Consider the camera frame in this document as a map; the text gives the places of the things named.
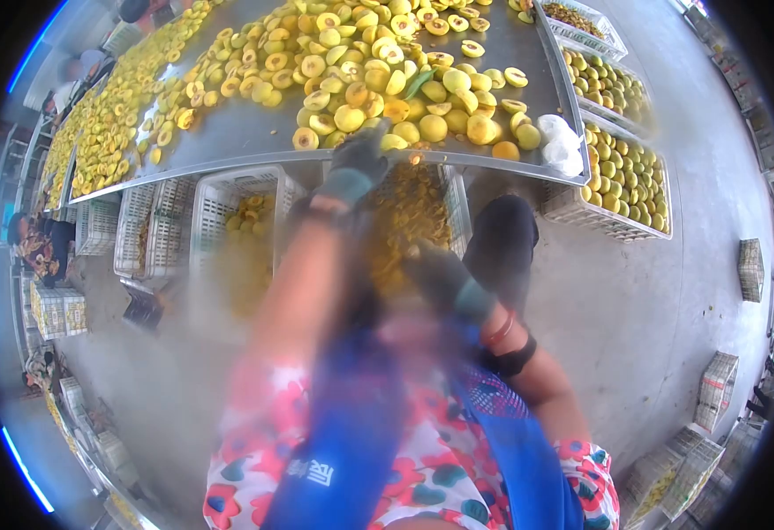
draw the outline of red bracelet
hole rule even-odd
[[[481,337],[481,345],[485,348],[492,348],[504,340],[507,334],[510,333],[510,329],[513,327],[513,320],[515,315],[516,312],[514,310],[508,310],[507,320],[505,323],[498,329],[498,332],[493,333],[489,337]]]

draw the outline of black pants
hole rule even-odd
[[[475,219],[463,263],[475,280],[520,317],[540,234],[531,206],[516,195],[490,201]]]
[[[53,258],[60,261],[57,274],[42,279],[45,287],[53,288],[55,281],[63,280],[66,276],[66,266],[69,264],[69,242],[75,240],[75,223],[48,219],[43,229],[46,236],[51,236]]]
[[[769,420],[769,414],[773,408],[773,398],[763,393],[763,390],[759,387],[754,387],[752,391],[755,396],[761,400],[761,404],[752,403],[751,400],[746,401],[746,408],[762,417],[764,420]]]

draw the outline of plastic bag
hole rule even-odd
[[[557,114],[543,114],[537,119],[537,128],[543,137],[543,143],[560,140],[572,149],[581,147],[581,138],[572,131],[572,127]]]
[[[566,176],[581,175],[584,161],[578,148],[572,148],[565,138],[558,138],[543,148],[543,165]]]

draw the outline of gloved hand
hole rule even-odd
[[[349,136],[334,149],[331,169],[317,194],[336,197],[353,207],[378,186],[393,165],[381,154],[381,139],[389,126],[390,120],[381,119],[378,126]]]
[[[496,303],[496,296],[478,284],[457,254],[439,249],[427,240],[415,242],[404,258],[404,272],[422,291],[435,310],[454,313],[477,325],[484,324]]]

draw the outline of floral shirt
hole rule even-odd
[[[29,221],[27,235],[19,242],[16,253],[31,265],[40,279],[54,276],[60,270],[60,260],[53,255],[51,238],[37,228],[33,219]]]
[[[277,366],[256,377],[254,366],[240,366],[237,372],[248,384],[234,385],[223,414],[221,445],[211,458],[203,506],[204,519],[219,530],[263,524],[282,474],[290,472],[288,456],[306,436],[310,379],[303,367]],[[405,385],[412,412],[367,530],[413,515],[472,530],[511,530],[507,487],[489,443],[449,392],[445,376],[432,371],[406,378]],[[274,435],[255,436],[254,426],[260,424],[270,426],[266,431]],[[616,530],[619,502],[611,457],[585,441],[561,440],[554,447],[581,501],[585,526]]]

